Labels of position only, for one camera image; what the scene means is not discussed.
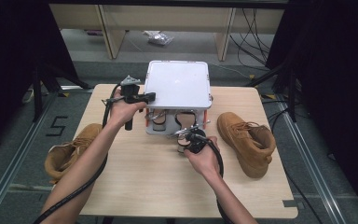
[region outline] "human arm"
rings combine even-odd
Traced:
[[[136,111],[145,108],[146,103],[126,104],[118,101],[112,105],[110,119],[101,132],[96,136],[83,155],[75,162],[66,175],[49,194],[42,213],[52,205],[74,192],[89,181],[103,164],[109,148],[121,127],[132,119]],[[89,198],[93,184],[69,201],[57,211],[48,216],[43,223],[75,223],[76,219]]]
[[[210,137],[210,139],[218,148],[216,137]],[[236,224],[257,223],[219,174],[217,158],[208,145],[198,154],[194,154],[190,152],[190,150],[185,150],[185,155],[194,169],[201,174],[211,186],[217,197],[217,201],[231,221]]]

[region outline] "wire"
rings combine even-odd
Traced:
[[[144,50],[142,50],[141,48],[139,48],[135,43],[132,42],[132,40],[130,38],[126,38],[126,40],[128,40],[136,49],[138,49],[139,51],[141,51],[141,53],[145,56],[145,58],[149,61],[151,61],[152,59],[150,59],[149,56],[147,56],[146,52]]]
[[[271,103],[287,103],[287,101],[266,101],[266,102],[262,102],[261,104],[266,105],[266,104],[271,104]]]
[[[255,42],[256,42],[258,48],[253,47],[251,44],[249,44],[248,42],[246,42],[246,40],[245,40],[246,37],[244,38],[244,41],[245,41],[249,46],[251,46],[251,47],[253,47],[253,48],[255,48],[255,49],[260,49],[260,53],[261,53],[261,55],[263,56],[264,61],[266,61],[266,60],[267,60],[267,57],[266,57],[266,55],[265,55],[265,53],[264,53],[265,51],[262,50],[262,48],[261,48],[260,43],[262,43],[262,41],[261,41],[261,39],[260,39],[259,36],[258,36],[257,23],[255,22],[256,12],[257,12],[257,10],[256,10],[256,8],[254,8],[254,16],[253,16],[252,24],[250,24],[249,21],[248,21],[248,18],[246,17],[245,10],[242,9],[243,16],[244,16],[244,18],[245,18],[245,20],[246,20],[246,23],[248,24],[248,27],[249,27],[249,30],[248,30],[248,33],[246,34],[246,37],[248,36],[249,33],[251,33],[252,36],[253,36],[254,39],[255,39]]]
[[[304,119],[310,119],[310,116],[309,115],[301,115],[301,114],[298,114],[298,113],[295,113],[297,116],[301,117],[301,118],[304,118]]]
[[[313,215],[315,215],[316,219],[318,219],[318,222],[322,224],[321,218],[318,216],[318,214],[316,213],[315,209],[313,209],[312,205],[310,204],[310,201],[307,199],[307,197],[305,196],[305,194],[301,191],[301,189],[298,187],[298,185],[296,184],[296,182],[293,180],[293,178],[287,173],[286,168],[283,166],[283,170],[284,173],[287,175],[287,178],[290,179],[290,181],[293,183],[293,185],[295,186],[295,188],[298,190],[298,192],[301,194],[301,196],[303,197],[304,201],[306,202],[306,204],[310,207],[310,210],[312,211]]]
[[[247,35],[248,35],[249,33],[247,33],[246,34],[246,36],[242,36],[242,34],[240,34],[240,37],[244,40],[244,42],[249,46],[249,47],[251,47],[252,49],[259,49],[259,50],[262,50],[264,53],[269,53],[269,51],[268,50],[265,50],[265,49],[260,49],[260,48],[258,48],[258,47],[256,47],[256,46],[254,46],[254,45],[252,45],[252,44],[250,44],[250,43],[248,43],[247,41],[246,41],[246,37],[247,37]]]
[[[277,102],[280,102],[280,101],[273,101],[273,102],[267,102],[267,103],[277,103]],[[273,124],[272,124],[272,127],[271,127],[271,132],[273,133],[273,129],[274,129],[274,126],[275,126],[275,123],[278,119],[278,117],[280,115],[282,115],[284,112],[287,112],[287,110],[289,109],[289,107],[285,108],[283,111],[280,111],[280,112],[277,112],[277,113],[274,113],[272,114],[271,116],[268,117],[268,121],[271,121],[269,119],[271,119],[272,117],[274,117],[274,121],[273,121]],[[287,170],[286,168],[284,167],[283,165],[283,170],[284,172],[286,173],[287,177],[290,179],[290,181],[293,183],[293,185],[295,186],[295,188],[298,190],[298,192],[301,194],[302,198],[304,199],[304,201],[306,202],[306,204],[310,207],[310,210],[312,211],[313,215],[315,215],[315,217],[318,219],[318,222],[322,224],[322,221],[321,219],[319,218],[318,214],[316,213],[316,211],[313,209],[312,205],[310,204],[310,201],[307,199],[307,197],[304,195],[304,193],[301,191],[301,189],[298,187],[298,185],[296,184],[296,182],[293,180],[293,178],[287,173]]]
[[[234,40],[234,38],[232,37],[232,35],[230,35],[229,37],[230,37],[231,40],[234,42],[234,44],[237,45],[237,47],[238,47],[238,52],[237,52],[237,53],[239,53],[239,52],[242,50],[243,52],[247,53],[249,56],[251,56],[252,58],[254,58],[254,59],[255,59],[256,61],[258,61],[259,63],[261,63],[261,64],[263,64],[263,65],[266,64],[263,60],[257,58],[253,53],[249,52],[247,49],[244,49],[244,48],[242,47],[242,43],[244,42],[243,40],[242,40],[242,42],[241,42],[240,44],[238,44],[237,41]]]
[[[224,175],[225,172],[225,168],[223,165],[223,158],[222,155],[220,154],[219,150],[217,149],[217,147],[214,145],[214,143],[212,142],[212,140],[208,139],[205,140],[203,138],[199,138],[199,140],[201,140],[202,142],[208,144],[208,146],[212,149],[212,151],[214,152],[214,155],[216,155],[217,158],[217,163],[219,164],[219,174],[220,176]],[[229,217],[227,216],[227,214],[225,213],[224,209],[222,208],[222,206],[220,205],[220,202],[218,200],[216,200],[217,202],[217,208],[219,209],[219,213],[222,216],[222,219],[225,221],[225,223],[227,224],[233,224],[233,222],[229,219]]]
[[[210,64],[212,64],[212,65],[214,65],[214,66],[216,66],[216,67],[219,67],[219,68],[226,69],[226,70],[228,70],[228,71],[236,72],[236,73],[240,74],[240,75],[243,76],[243,77],[247,77],[245,74],[242,74],[242,73],[241,73],[240,71],[238,71],[238,70],[231,69],[231,68],[227,68],[227,67],[224,67],[224,66],[221,66],[221,65],[218,65],[218,64],[214,64],[214,63],[210,63]]]
[[[112,98],[115,94],[116,89],[120,86],[120,84],[117,84],[111,93],[110,98]],[[112,106],[111,102],[106,103],[105,105],[105,112],[103,115],[103,127],[106,125],[106,121],[107,121],[107,117],[110,111],[110,107]],[[50,216],[53,212],[57,211],[57,209],[59,209],[60,207],[62,207],[63,205],[65,205],[66,203],[68,203],[69,201],[71,201],[72,199],[74,199],[77,195],[79,195],[81,192],[83,192],[85,189],[87,189],[92,183],[95,182],[95,180],[101,175],[101,173],[103,172],[103,169],[106,165],[107,162],[107,154],[106,157],[103,160],[103,163],[101,164],[100,168],[97,170],[97,172],[91,177],[91,179],[89,181],[87,181],[83,186],[81,186],[80,188],[76,189],[74,192],[72,192],[71,194],[69,194],[68,196],[66,196],[65,198],[61,199],[59,202],[55,203],[54,205],[52,205],[48,210],[46,210],[42,215],[40,215],[36,221],[34,222],[34,224],[38,224],[41,223],[43,220],[45,220],[48,216]]]

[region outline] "finger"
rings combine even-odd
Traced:
[[[147,106],[147,103],[145,102],[138,102],[135,103],[137,110],[144,109]]]
[[[117,88],[115,93],[114,93],[114,97],[119,97],[119,96],[121,96],[121,89]]]
[[[188,149],[185,149],[185,151],[183,152],[184,154],[185,154],[185,156],[189,159],[189,157],[191,157],[192,156],[192,154],[194,154],[194,153],[192,153],[190,150],[188,150]]]
[[[208,139],[210,139],[212,141],[212,143],[214,144],[214,146],[217,148],[217,150],[220,151],[220,148],[217,145],[217,137],[216,136],[209,136]]]

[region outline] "black controller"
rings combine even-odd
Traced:
[[[190,145],[185,149],[196,154],[202,151],[208,141],[205,132],[201,129],[191,130],[191,132],[186,135],[186,140],[190,141]]]
[[[121,95],[127,104],[134,104],[138,102],[146,102],[149,104],[149,102],[156,100],[156,94],[154,92],[138,94],[140,87],[136,84],[139,83],[141,83],[140,79],[135,79],[130,76],[127,76],[123,81],[121,81]],[[125,129],[127,131],[132,130],[132,119],[126,122]]]

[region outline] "forearm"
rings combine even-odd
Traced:
[[[257,223],[219,174],[204,175],[204,178],[213,189],[217,201],[231,221],[236,224]]]
[[[54,190],[48,196],[42,213],[49,209],[53,204],[74,192],[89,181],[103,164],[121,124],[113,121],[108,122],[94,141],[89,145],[83,155],[75,162],[68,173],[59,181]],[[68,218],[68,222],[75,222],[78,213],[90,196],[93,186],[76,196],[72,201],[65,204],[61,209],[51,215],[51,219],[59,217]]]

